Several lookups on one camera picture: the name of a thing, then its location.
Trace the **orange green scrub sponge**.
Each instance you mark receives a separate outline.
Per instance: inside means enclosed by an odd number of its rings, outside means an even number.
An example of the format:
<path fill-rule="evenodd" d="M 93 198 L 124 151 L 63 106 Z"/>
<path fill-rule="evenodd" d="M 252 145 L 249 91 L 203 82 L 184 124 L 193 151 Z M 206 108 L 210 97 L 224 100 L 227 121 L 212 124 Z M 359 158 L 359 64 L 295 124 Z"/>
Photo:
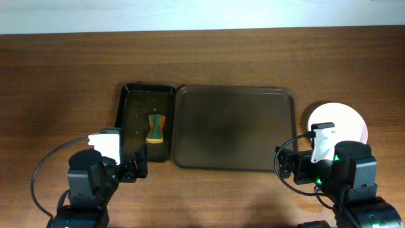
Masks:
<path fill-rule="evenodd" d="M 149 132 L 146 136 L 146 143 L 149 144 L 161 144 L 164 143 L 163 128 L 165 126 L 166 117 L 161 114 L 150 114 L 149 120 Z"/>

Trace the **white plate top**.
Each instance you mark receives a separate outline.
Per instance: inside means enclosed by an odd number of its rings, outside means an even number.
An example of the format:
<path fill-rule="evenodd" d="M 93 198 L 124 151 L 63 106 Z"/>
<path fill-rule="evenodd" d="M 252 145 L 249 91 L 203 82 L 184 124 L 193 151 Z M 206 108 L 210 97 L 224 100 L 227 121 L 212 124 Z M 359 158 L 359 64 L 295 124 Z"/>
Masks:
<path fill-rule="evenodd" d="M 308 130 L 313 124 L 333 122 L 339 141 L 357 141 L 366 144 L 368 129 L 362 116 L 342 103 L 326 103 L 317 107 L 308 118 Z"/>

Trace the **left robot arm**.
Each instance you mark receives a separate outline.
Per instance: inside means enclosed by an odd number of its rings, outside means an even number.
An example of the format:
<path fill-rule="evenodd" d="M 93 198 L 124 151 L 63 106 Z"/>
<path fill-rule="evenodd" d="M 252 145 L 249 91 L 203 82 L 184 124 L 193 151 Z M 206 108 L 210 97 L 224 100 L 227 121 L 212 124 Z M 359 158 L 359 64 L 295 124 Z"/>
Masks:
<path fill-rule="evenodd" d="M 71 156 L 69 166 L 69 189 L 60 197 L 56 216 L 49 226 L 106 228 L 107 205 L 119 183 L 134 183 L 147 177 L 147 146 L 141 146 L 131 160 L 119 165 L 95 149 L 86 149 Z"/>

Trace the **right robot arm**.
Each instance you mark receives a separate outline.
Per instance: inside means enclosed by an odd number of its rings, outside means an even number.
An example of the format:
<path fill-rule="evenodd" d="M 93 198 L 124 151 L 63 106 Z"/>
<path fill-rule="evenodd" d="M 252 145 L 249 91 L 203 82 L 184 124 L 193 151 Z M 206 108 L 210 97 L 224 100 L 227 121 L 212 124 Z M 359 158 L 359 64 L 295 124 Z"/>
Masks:
<path fill-rule="evenodd" d="M 404 227 L 398 211 L 377 196 L 377 161 L 367 144 L 342 141 L 332 159 L 311 162 L 311 151 L 275 149 L 275 171 L 281 181 L 293 176 L 297 185 L 314 184 L 310 194 L 329 198 L 337 227 Z"/>

